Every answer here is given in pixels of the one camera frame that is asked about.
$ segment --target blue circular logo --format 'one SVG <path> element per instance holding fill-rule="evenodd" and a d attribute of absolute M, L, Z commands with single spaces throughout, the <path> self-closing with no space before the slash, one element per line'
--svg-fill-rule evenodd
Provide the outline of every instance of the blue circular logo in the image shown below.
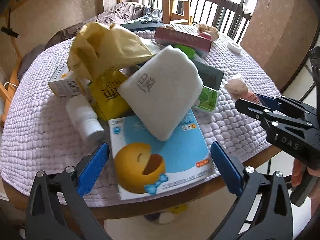
<path fill-rule="evenodd" d="M 121 129 L 120 129 L 119 126 L 116 126 L 116 127 L 113 128 L 113 133 L 114 133 L 114 134 L 119 134 L 120 131 L 121 131 Z"/>

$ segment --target roll of tape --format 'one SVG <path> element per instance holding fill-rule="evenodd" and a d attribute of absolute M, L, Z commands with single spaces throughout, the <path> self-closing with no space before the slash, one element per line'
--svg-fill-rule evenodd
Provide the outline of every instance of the roll of tape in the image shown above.
<path fill-rule="evenodd" d="M 242 50 L 242 47 L 233 41 L 228 41 L 227 47 L 236 54 L 240 54 Z"/>

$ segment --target hand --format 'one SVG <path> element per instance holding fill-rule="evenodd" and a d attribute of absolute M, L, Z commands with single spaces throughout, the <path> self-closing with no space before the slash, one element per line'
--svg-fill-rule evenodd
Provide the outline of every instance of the hand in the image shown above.
<path fill-rule="evenodd" d="M 303 167 L 305 167 L 305 165 L 302 162 L 298 161 L 297 159 L 294 159 L 291 176 L 291 184 L 293 187 L 296 187 L 301 183 L 303 176 Z M 314 171 L 309 167 L 307 167 L 307 169 L 310 175 L 320 177 L 320 170 Z M 318 180 L 317 184 L 310 192 L 309 198 L 311 199 L 312 216 L 320 204 L 320 180 Z"/>

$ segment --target wooden ladder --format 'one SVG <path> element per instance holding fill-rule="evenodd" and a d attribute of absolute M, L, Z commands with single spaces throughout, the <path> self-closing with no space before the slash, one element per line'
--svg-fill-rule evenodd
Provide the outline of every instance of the wooden ladder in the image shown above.
<path fill-rule="evenodd" d="M 178 1 L 183 2 L 183 15 L 174 13 L 177 10 Z M 166 24 L 192 24 L 190 16 L 190 0 L 162 0 L 162 22 Z"/>

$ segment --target beige wallpaper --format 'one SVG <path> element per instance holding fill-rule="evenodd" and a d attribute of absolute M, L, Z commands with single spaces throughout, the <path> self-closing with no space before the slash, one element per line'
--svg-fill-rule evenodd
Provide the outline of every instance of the beige wallpaper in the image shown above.
<path fill-rule="evenodd" d="M 116 0 L 29 0 L 11 14 L 11 26 L 19 33 L 17 45 L 25 55 L 46 44 L 59 30 L 98 15 Z M 0 25 L 5 26 L 4 18 Z M 6 34 L 0 32 L 0 68 L 10 77 L 16 57 Z"/>
<path fill-rule="evenodd" d="M 258 0 L 241 46 L 281 90 L 308 52 L 317 25 L 307 0 Z"/>

